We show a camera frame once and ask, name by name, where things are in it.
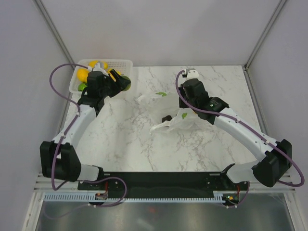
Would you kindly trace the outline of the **white lemon-print plastic bag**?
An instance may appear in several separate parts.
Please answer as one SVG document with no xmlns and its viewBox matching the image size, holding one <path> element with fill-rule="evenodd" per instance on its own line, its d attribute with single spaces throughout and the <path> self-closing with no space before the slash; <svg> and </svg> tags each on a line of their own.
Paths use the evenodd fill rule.
<svg viewBox="0 0 308 231">
<path fill-rule="evenodd" d="M 150 133 L 170 133 L 181 130 L 206 130 L 209 124 L 200 119 L 190 108 L 179 107 L 176 93 L 152 92 L 137 99 L 141 108 L 145 109 L 153 126 Z M 171 115 L 171 121 L 162 123 L 162 118 Z"/>
</svg>

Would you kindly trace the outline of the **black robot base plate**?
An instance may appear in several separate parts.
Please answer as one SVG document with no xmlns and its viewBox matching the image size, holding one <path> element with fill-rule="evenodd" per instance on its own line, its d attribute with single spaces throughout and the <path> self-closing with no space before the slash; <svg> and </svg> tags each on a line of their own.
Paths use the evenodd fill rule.
<svg viewBox="0 0 308 231">
<path fill-rule="evenodd" d="M 99 179 L 118 177 L 128 198 L 210 197 L 214 191 L 246 191 L 248 183 L 233 183 L 225 172 L 103 172 Z"/>
</svg>

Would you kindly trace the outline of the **green red fake mango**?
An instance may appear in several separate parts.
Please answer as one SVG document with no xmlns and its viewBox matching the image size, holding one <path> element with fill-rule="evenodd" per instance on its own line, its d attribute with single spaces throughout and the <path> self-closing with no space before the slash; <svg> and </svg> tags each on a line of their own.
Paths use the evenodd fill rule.
<svg viewBox="0 0 308 231">
<path fill-rule="evenodd" d="M 123 85 L 122 91 L 128 91 L 131 87 L 131 80 L 128 76 L 121 75 L 121 83 Z"/>
</svg>

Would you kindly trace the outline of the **dark brown fake fruit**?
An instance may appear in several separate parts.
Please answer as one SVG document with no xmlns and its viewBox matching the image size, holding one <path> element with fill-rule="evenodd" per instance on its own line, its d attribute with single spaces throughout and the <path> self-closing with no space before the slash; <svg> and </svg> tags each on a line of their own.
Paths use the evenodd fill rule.
<svg viewBox="0 0 308 231">
<path fill-rule="evenodd" d="M 171 120 L 172 120 L 172 116 L 171 115 L 167 115 L 167 116 L 162 118 L 162 123 L 164 123 L 165 121 L 171 121 Z"/>
</svg>

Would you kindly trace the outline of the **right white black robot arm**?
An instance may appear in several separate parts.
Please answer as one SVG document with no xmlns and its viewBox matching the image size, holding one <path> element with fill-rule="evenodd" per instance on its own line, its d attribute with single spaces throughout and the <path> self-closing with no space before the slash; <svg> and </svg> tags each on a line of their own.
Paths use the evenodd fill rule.
<svg viewBox="0 0 308 231">
<path fill-rule="evenodd" d="M 292 145 L 283 139 L 277 141 L 261 132 L 253 133 L 242 125 L 241 118 L 219 97 L 210 97 L 203 83 L 188 78 L 181 84 L 181 96 L 194 107 L 198 117 L 226 131 L 245 146 L 256 158 L 245 164 L 231 164 L 220 177 L 222 188 L 231 190 L 242 181 L 257 180 L 266 187 L 273 187 L 291 167 L 291 163 L 274 147 L 292 156 Z"/>
</svg>

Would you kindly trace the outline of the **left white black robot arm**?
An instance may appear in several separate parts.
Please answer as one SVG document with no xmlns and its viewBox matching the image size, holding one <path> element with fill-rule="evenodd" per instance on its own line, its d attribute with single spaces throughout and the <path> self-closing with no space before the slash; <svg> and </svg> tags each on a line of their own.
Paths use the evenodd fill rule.
<svg viewBox="0 0 308 231">
<path fill-rule="evenodd" d="M 97 117 L 104 106 L 105 98 L 112 98 L 130 88 L 131 81 L 114 69 L 105 74 L 91 71 L 87 86 L 77 101 L 77 113 L 52 141 L 40 145 L 43 176 L 64 181 L 88 180 L 89 185 L 99 190 L 105 185 L 105 177 L 97 166 L 84 165 L 76 152 L 86 128 Z"/>
</svg>

